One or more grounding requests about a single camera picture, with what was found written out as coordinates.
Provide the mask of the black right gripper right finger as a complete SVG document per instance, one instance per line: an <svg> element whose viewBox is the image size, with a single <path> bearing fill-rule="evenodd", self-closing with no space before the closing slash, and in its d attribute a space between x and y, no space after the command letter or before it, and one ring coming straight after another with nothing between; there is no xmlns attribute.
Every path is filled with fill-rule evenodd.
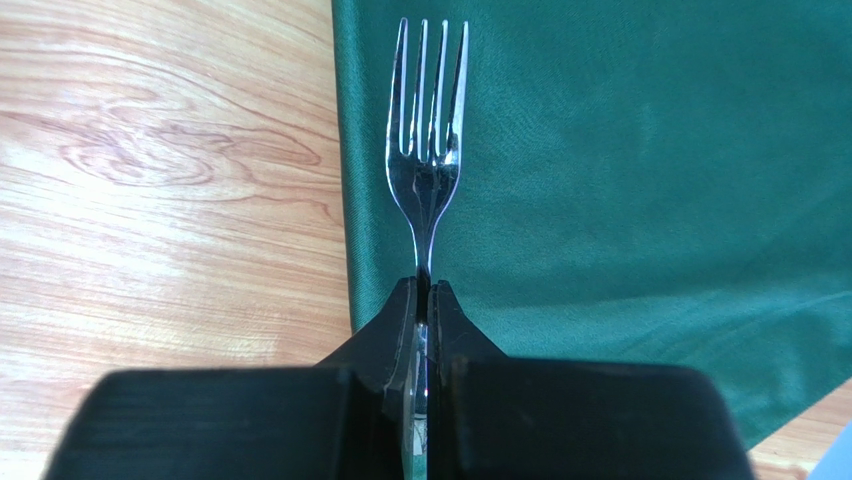
<svg viewBox="0 0 852 480"><path fill-rule="evenodd" d="M447 426L449 413L450 373L455 358L494 360L506 356L462 310L449 282L441 280L430 288L427 305L429 340L427 359L428 418L426 478L439 480L452 470Z"/></svg>

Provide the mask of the silver metal fork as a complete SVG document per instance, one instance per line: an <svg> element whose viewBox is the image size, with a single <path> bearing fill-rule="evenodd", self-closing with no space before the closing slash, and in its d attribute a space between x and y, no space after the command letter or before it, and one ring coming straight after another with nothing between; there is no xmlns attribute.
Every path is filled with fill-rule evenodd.
<svg viewBox="0 0 852 480"><path fill-rule="evenodd" d="M420 27L414 93L406 95L408 73L407 19L401 19L396 43L386 129L386 176L392 198L412 236L416 304L414 325L404 349L407 378L403 389L402 461L407 479L423 479L429 455L437 449L438 427L429 409L439 395L438 320L429 299L432 254L437 227L454 198L462 166L462 133L469 63L469 24L461 27L452 90L447 74L448 24L441 24L431 99L424 99L429 24ZM443 98L450 98L444 111Z"/></svg>

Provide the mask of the dark green cloth napkin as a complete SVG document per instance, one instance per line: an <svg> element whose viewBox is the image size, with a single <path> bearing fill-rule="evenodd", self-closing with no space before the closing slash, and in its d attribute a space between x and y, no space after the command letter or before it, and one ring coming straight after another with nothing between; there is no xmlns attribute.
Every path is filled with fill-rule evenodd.
<svg viewBox="0 0 852 480"><path fill-rule="evenodd" d="M512 356L688 365L748 446L851 375L847 1L336 1L351 321L414 271L398 25L468 29L433 274Z"/></svg>

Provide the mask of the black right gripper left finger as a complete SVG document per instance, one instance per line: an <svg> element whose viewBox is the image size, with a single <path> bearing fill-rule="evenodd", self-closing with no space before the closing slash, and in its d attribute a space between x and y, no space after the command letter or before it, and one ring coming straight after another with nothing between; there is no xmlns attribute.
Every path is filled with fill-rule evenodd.
<svg viewBox="0 0 852 480"><path fill-rule="evenodd" d="M350 380L338 459L344 479L404 479L404 403L417 307L417 281L396 283L379 312L317 363Z"/></svg>

